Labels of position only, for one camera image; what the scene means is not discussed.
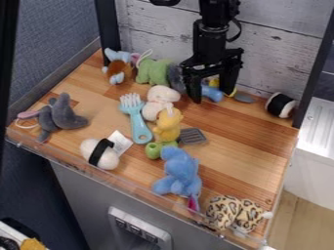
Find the spotted plush toy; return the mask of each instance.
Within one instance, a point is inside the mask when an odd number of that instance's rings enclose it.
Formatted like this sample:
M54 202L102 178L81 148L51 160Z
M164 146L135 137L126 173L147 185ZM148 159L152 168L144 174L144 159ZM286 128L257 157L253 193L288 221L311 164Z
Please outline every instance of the spotted plush toy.
M272 212L264 211L259 204L249 199L223 195L210 200L206 210L207 225L218 231L230 227L234 234L245 237L263 219L272 218Z

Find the floor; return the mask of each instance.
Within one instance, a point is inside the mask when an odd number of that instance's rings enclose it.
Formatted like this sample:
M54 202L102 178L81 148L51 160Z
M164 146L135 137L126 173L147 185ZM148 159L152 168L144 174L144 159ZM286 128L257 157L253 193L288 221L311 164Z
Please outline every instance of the floor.
M334 211L284 191L269 246L277 250L333 250Z

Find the plush tail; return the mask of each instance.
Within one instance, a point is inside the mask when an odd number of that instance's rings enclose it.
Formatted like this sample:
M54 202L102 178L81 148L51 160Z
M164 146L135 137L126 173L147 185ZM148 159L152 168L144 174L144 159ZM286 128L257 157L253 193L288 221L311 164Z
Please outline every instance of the plush tail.
M48 141L49 137L51 136L51 132L42 130L41 134L37 138L37 142L44 144L46 141Z
M198 204L198 196L197 195L191 195L188 199L188 208L199 212L199 204Z

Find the yellow plush toy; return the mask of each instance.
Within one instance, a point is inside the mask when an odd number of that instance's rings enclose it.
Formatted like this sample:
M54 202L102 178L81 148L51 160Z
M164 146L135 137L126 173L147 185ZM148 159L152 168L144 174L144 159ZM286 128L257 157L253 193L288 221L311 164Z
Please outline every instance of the yellow plush toy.
M162 143L175 141L181 133L180 123L184 118L181 112L174 108L163 109L158 116L156 127L153 128L158 141Z

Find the blue plush bear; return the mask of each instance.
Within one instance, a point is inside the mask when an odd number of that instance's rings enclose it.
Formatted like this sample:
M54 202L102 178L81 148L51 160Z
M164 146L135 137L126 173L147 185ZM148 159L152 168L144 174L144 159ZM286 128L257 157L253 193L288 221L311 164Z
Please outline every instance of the blue plush bear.
M188 207L199 211L198 196L202 181L198 177L198 160L184 150L165 146L161 158L166 160L166 177L154 183L152 189L157 194L175 193L189 198Z

